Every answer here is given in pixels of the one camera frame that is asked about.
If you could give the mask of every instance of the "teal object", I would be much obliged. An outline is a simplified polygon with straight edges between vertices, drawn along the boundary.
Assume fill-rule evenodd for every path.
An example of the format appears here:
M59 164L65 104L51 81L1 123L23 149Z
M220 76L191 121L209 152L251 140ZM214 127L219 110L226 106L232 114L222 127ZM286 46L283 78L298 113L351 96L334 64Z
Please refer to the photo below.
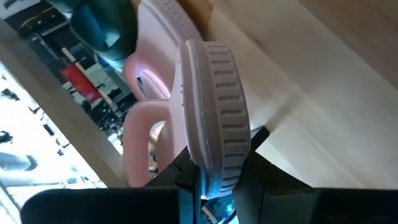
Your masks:
M77 39L122 71L136 50L137 19L130 0L48 0L70 20Z

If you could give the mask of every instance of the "red object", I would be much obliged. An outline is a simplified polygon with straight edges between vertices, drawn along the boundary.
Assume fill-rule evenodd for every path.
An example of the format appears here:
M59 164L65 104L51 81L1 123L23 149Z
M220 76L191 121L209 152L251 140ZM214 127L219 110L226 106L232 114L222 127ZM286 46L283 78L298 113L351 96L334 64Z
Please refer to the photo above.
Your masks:
M76 91L90 103L94 103L96 100L102 98L95 86L91 84L75 65L69 65L61 70L61 73L76 88Z

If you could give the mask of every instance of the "wooden table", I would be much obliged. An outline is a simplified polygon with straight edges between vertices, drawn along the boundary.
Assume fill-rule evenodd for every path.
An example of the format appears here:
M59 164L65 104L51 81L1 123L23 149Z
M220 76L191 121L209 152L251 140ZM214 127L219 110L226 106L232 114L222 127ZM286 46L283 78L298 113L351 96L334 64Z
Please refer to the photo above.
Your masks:
M368 36L358 27L351 32L361 23L349 20L343 0L178 1L206 40L233 51L251 126L272 131L259 153L312 186L398 187L398 92L391 77L397 70L377 69L391 58L374 66L388 59L376 51L385 43L373 36L362 44ZM345 0L367 15L364 1ZM365 30L377 33L376 27Z

